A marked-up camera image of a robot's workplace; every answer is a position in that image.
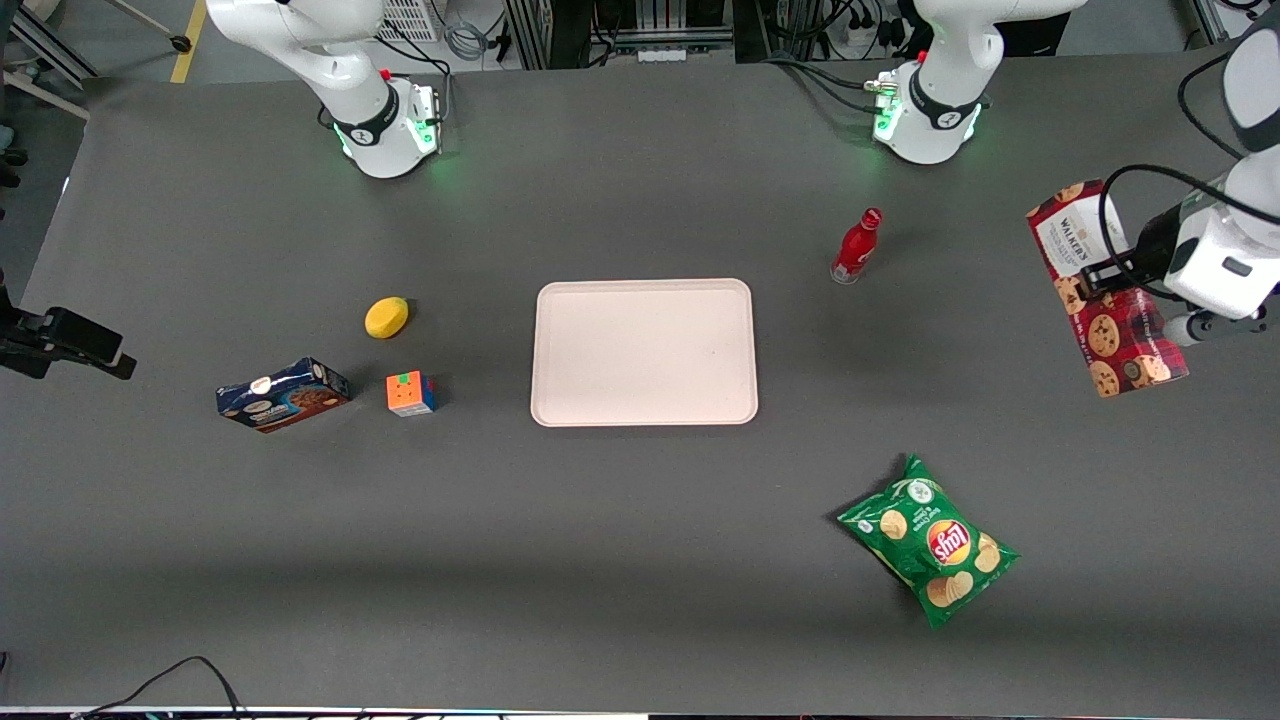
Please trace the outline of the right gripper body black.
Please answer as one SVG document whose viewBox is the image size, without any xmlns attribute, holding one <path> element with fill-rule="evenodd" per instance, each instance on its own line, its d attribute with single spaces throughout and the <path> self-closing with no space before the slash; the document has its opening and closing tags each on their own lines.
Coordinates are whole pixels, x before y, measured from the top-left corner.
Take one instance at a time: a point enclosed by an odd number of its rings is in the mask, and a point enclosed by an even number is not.
<svg viewBox="0 0 1280 720">
<path fill-rule="evenodd" d="M 44 342 L 22 325 L 19 315 L 3 315 L 1 366 L 27 378 L 41 380 L 47 375 L 51 359 Z"/>
</svg>

